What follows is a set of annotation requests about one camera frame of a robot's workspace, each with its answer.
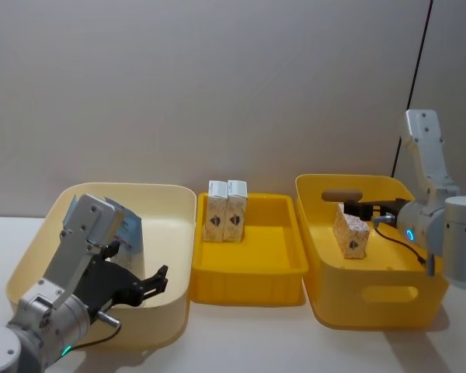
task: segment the yellow plastic bin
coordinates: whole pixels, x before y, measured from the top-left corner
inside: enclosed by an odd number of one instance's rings
[[[123,328],[100,348],[151,349],[177,339],[188,320],[188,287],[193,251],[196,195],[183,186],[87,183],[64,191],[48,213],[26,254],[7,284],[12,307],[38,279],[59,245],[62,220],[74,195],[89,193],[111,198],[141,218],[144,243],[144,272],[149,277],[163,264],[169,266],[164,293],[144,301],[140,307],[117,305],[109,314]],[[113,331],[96,322],[82,343],[103,338]]]
[[[302,276],[308,264],[292,200],[249,193],[240,243],[204,242],[207,194],[199,196],[190,294],[214,305],[304,304]]]
[[[424,328],[435,318],[447,282],[425,269],[405,247],[381,238],[372,229],[367,257],[346,260],[333,234],[336,202],[324,192],[362,192],[362,201],[412,199],[395,179],[385,176],[303,175],[297,178],[297,216],[309,263],[305,287],[316,318],[339,329]],[[397,230],[381,225],[382,232],[401,239]],[[424,250],[414,248],[426,257]]]

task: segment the blue led light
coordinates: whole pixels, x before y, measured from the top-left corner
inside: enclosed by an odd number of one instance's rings
[[[405,231],[405,234],[407,235],[407,238],[409,239],[409,241],[414,241],[414,233],[412,233],[411,229],[408,229],[407,231]]]
[[[67,346],[66,348],[64,348],[64,351],[62,351],[62,356],[66,355],[67,352],[69,352],[71,350],[72,346]]]

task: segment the table surface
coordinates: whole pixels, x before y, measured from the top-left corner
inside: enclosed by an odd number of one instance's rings
[[[0,324],[5,284],[43,219],[0,218]],[[353,332],[316,321],[308,303],[261,309],[190,306],[186,332],[146,353],[74,351],[47,372],[466,372],[466,291],[450,287],[434,324],[418,332]]]

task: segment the black cable on wall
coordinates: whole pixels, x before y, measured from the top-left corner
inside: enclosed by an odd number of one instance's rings
[[[423,36],[421,37],[421,44],[419,45],[419,53],[416,58],[416,67],[414,68],[414,75],[412,76],[411,89],[409,90],[409,97],[407,99],[406,110],[411,107],[412,94],[414,93],[414,86],[416,84],[416,77],[418,76],[419,63],[421,62],[421,55],[423,54],[423,47],[425,45],[426,31],[428,30],[429,16],[432,14],[433,0],[429,0],[428,13],[426,14],[425,27],[423,28]],[[395,176],[395,169],[397,168],[398,153],[401,151],[402,139],[398,139],[397,151],[395,152],[394,165],[391,169],[391,177]]]

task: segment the black cable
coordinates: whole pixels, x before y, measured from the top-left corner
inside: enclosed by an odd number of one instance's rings
[[[418,254],[418,252],[416,250],[414,250],[411,246],[409,246],[407,243],[404,243],[402,241],[399,241],[398,239],[393,239],[392,237],[387,237],[386,235],[384,235],[383,233],[381,233],[379,230],[378,230],[378,227],[375,227],[374,228],[374,231],[381,237],[383,237],[384,239],[387,239],[388,241],[392,241],[392,242],[395,242],[395,243],[398,243],[399,245],[402,245],[404,246],[405,248],[409,249],[410,251],[412,251],[412,253],[414,253],[414,255],[416,255],[416,258],[419,262],[419,264],[421,264],[422,266],[425,266],[426,265],[426,259],[423,258],[422,256],[420,256]]]
[[[100,343],[106,342],[106,341],[108,341],[108,340],[111,340],[111,339],[113,339],[117,334],[119,334],[119,332],[121,331],[121,326],[122,326],[122,324],[119,324],[119,326],[116,328],[116,330],[114,331],[114,333],[112,333],[111,335],[106,336],[105,338],[102,338],[102,339],[100,339],[100,340],[94,340],[93,342],[88,342],[88,343],[84,343],[84,344],[79,344],[78,346],[71,348],[71,349],[69,350],[69,352],[72,352],[72,351],[75,351],[75,350],[79,350],[80,348],[95,346],[96,344],[100,344]]]
[[[419,53],[416,58],[416,67],[414,68],[414,75],[412,76],[411,89],[409,90],[409,97],[407,99],[406,110],[411,107],[412,94],[414,93],[414,86],[416,85],[416,78],[418,76],[419,63],[421,61],[421,55],[423,54],[423,47],[425,45],[426,31],[428,30],[429,16],[432,14],[433,0],[429,0],[428,13],[426,14],[425,27],[423,28],[423,36],[421,37],[421,44],[419,45]],[[391,169],[391,177],[395,175],[395,169],[397,168],[398,153],[401,151],[402,139],[398,138],[397,151],[395,152],[394,166]]]

